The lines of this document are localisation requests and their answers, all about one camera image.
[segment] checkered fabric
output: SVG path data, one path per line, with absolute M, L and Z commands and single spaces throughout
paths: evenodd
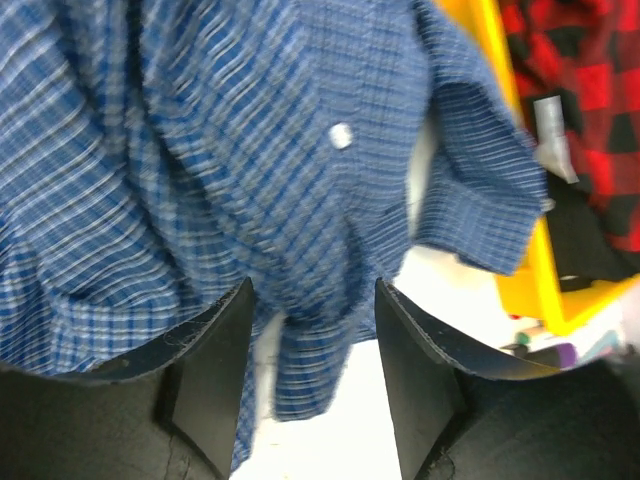
M 533 101 L 559 95 L 576 187 L 611 245 L 640 252 L 640 1 L 501 0 L 501 10 L 529 128 Z
M 425 0 L 13 0 L 0 49 L 0 359 L 41 374 L 136 348 L 250 276 L 254 336 L 288 316 L 277 416 L 323 412 L 411 244 L 430 107 L 417 242 L 510 273 L 541 213 L 526 134 Z M 234 466 L 254 393 L 250 363 Z

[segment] yellow crate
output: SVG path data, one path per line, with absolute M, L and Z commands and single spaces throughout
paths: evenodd
M 457 24 L 480 45 L 502 88 L 505 99 L 521 117 L 518 93 L 496 0 L 437 0 Z M 620 283 L 596 282 L 578 292 L 562 293 L 555 271 L 546 220 L 532 234 L 523 265 L 512 277 L 496 275 L 504 309 L 534 317 L 556 335 L 568 335 L 617 299 L 638 277 Z

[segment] blue shirt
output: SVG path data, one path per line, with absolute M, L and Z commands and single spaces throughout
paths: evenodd
M 91 368 L 250 276 L 255 335 L 288 316 L 276 413 L 308 418 L 412 241 L 511 273 L 541 213 L 527 137 L 428 0 L 13 0 L 0 48 L 0 359 L 25 369 Z M 410 239 L 427 112 L 442 146 Z

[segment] white tag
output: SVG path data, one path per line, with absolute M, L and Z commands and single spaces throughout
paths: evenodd
M 564 133 L 564 117 L 560 97 L 543 98 L 533 102 L 538 127 L 536 159 L 551 173 L 567 183 L 577 183 L 578 176 L 571 166 L 569 142 Z

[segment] yellow plastic container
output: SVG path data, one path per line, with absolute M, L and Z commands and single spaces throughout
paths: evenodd
M 518 93 L 497 0 L 437 0 L 480 45 L 493 66 L 507 103 L 521 117 Z M 578 292 L 562 293 L 546 220 L 532 234 L 523 265 L 512 277 L 496 275 L 504 309 L 534 317 L 556 335 L 568 335 L 617 299 L 638 277 L 620 283 L 596 282 Z

